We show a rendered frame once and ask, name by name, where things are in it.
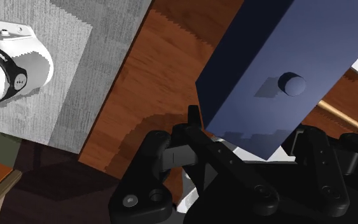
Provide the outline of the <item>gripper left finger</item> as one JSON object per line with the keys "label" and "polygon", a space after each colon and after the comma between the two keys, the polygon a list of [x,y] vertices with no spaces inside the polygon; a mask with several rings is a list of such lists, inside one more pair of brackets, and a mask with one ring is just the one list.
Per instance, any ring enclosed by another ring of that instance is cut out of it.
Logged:
{"label": "gripper left finger", "polygon": [[279,206],[277,191],[249,164],[221,142],[214,142],[201,130],[198,106],[188,107],[188,121],[168,133],[152,130],[143,139],[109,200],[111,224],[158,224],[167,220],[174,203],[163,184],[174,167],[182,167],[195,184],[200,199],[222,195],[218,183],[230,187],[224,207],[269,216]]}

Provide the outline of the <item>blue cabinet with round knob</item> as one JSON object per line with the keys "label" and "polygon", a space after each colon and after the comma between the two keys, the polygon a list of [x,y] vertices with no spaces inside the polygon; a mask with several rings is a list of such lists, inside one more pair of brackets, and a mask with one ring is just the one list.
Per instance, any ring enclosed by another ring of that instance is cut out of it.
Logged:
{"label": "blue cabinet with round knob", "polygon": [[358,59],[358,0],[244,0],[196,81],[206,131],[268,159]]}

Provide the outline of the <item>grey robot stand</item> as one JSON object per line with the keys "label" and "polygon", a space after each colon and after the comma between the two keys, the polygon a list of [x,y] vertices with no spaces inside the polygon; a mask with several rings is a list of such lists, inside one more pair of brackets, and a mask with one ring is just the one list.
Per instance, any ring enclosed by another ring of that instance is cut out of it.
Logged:
{"label": "grey robot stand", "polygon": [[54,63],[41,90],[0,104],[0,132],[79,153],[152,0],[0,0]]}

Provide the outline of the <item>brass coloured rod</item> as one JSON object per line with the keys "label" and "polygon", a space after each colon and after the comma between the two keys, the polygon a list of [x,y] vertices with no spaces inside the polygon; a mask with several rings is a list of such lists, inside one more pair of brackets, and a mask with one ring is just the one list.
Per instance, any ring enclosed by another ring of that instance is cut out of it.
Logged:
{"label": "brass coloured rod", "polygon": [[358,129],[358,121],[354,120],[353,118],[349,117],[342,111],[336,109],[332,105],[328,104],[326,101],[320,100],[317,104],[318,107],[322,108],[325,111],[333,114],[334,116],[346,121],[347,123],[351,124],[353,127]]}

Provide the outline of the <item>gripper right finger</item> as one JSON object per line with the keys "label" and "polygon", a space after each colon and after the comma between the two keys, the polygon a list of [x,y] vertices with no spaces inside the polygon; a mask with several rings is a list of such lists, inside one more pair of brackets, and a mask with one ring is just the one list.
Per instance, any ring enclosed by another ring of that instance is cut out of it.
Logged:
{"label": "gripper right finger", "polygon": [[330,217],[358,218],[358,134],[338,139],[309,125],[299,125],[282,143],[296,158],[306,179],[301,194],[316,211]]}

